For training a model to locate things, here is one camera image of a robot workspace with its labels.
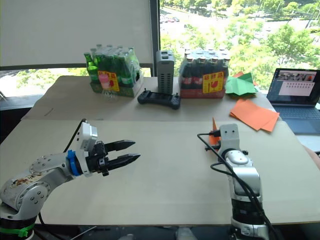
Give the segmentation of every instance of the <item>game controller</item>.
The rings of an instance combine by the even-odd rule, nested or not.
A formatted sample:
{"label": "game controller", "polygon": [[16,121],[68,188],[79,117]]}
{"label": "game controller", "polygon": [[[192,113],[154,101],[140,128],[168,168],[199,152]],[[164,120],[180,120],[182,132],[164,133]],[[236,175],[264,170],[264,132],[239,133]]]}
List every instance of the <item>game controller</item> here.
{"label": "game controller", "polygon": [[180,96],[176,95],[152,92],[144,89],[144,91],[138,96],[138,102],[140,104],[159,104],[171,107],[172,109],[180,108]]}

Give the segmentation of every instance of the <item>green cable tie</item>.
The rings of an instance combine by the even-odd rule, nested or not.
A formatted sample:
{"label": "green cable tie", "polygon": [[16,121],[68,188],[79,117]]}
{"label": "green cable tie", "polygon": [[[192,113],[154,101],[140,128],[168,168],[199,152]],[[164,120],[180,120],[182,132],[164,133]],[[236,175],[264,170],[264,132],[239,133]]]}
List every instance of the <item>green cable tie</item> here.
{"label": "green cable tie", "polygon": [[4,234],[16,234],[18,237],[23,238],[28,236],[29,230],[33,229],[35,224],[31,224],[30,226],[26,226],[21,229],[9,229],[9,228],[3,228],[0,227],[0,233]]}

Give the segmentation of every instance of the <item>orange paper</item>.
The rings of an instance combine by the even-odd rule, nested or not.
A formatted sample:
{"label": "orange paper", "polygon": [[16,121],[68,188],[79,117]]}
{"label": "orange paper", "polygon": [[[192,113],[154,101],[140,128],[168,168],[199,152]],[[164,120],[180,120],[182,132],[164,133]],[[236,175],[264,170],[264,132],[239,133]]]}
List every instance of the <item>orange paper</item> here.
{"label": "orange paper", "polygon": [[268,132],[272,132],[274,130],[274,127],[279,117],[279,113],[278,112],[275,112],[275,113],[276,115],[266,125],[262,127],[263,130],[266,130]]}
{"label": "orange paper", "polygon": [[[216,125],[216,121],[215,121],[215,119],[214,118],[212,118],[212,130],[214,131],[214,130],[217,130],[217,125]],[[210,143],[210,145],[212,146],[212,145],[217,145],[218,144],[218,142],[219,142],[219,140],[220,140],[220,137],[219,136],[213,136],[213,135],[210,135],[209,136],[209,143]]]}
{"label": "orange paper", "polygon": [[242,75],[245,75],[242,71],[238,72],[237,74],[233,75],[234,78],[241,77]]}
{"label": "orange paper", "polygon": [[239,99],[230,111],[230,116],[241,120],[256,131],[264,129],[272,132],[279,113],[257,106],[248,99]]}

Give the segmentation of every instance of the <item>blue ring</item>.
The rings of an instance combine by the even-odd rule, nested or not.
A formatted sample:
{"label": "blue ring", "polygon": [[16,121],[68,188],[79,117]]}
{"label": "blue ring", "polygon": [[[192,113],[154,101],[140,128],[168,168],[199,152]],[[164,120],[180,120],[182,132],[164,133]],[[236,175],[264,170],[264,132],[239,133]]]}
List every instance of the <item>blue ring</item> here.
{"label": "blue ring", "polygon": [[70,167],[73,175],[75,175],[76,177],[80,176],[80,173],[78,172],[77,166],[76,166],[76,159],[75,159],[76,152],[69,150],[66,158],[69,159],[69,163],[70,163]]}

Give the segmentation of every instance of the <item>table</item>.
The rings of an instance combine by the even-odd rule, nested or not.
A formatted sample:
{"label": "table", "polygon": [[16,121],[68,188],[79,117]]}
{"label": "table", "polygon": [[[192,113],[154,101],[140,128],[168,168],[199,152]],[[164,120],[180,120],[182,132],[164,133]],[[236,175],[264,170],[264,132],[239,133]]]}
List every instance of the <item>table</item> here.
{"label": "table", "polygon": [[[108,120],[108,121],[211,121],[232,120],[230,109],[236,100],[221,99],[182,99],[179,110],[155,104],[138,104],[136,98],[119,97],[117,102],[103,99],[94,93],[86,76],[61,76],[46,94],[36,102],[23,119],[43,120]],[[140,93],[147,88],[157,91],[157,78],[145,77]],[[173,92],[179,92],[175,79]],[[253,102],[273,109],[267,98],[258,92]]]}
{"label": "table", "polygon": [[[229,117],[236,101],[228,97],[182,99],[181,108],[173,110],[140,105],[136,98],[108,102],[91,91],[89,82],[88,77],[60,77],[28,112],[0,146],[0,185],[39,156],[61,152],[82,118],[97,127],[99,140],[136,141],[123,153],[111,153],[111,159],[125,153],[141,157],[108,177],[81,176],[55,189],[43,207],[45,222],[229,224],[228,179],[210,169],[216,159],[197,139],[197,133],[212,129],[212,117],[219,126],[238,124],[240,146],[249,151],[261,176],[271,222],[320,221],[320,172],[284,121],[278,120],[272,133],[256,132]],[[156,91],[156,84],[156,79],[145,78],[146,88]],[[260,93],[253,101],[272,109]]]}

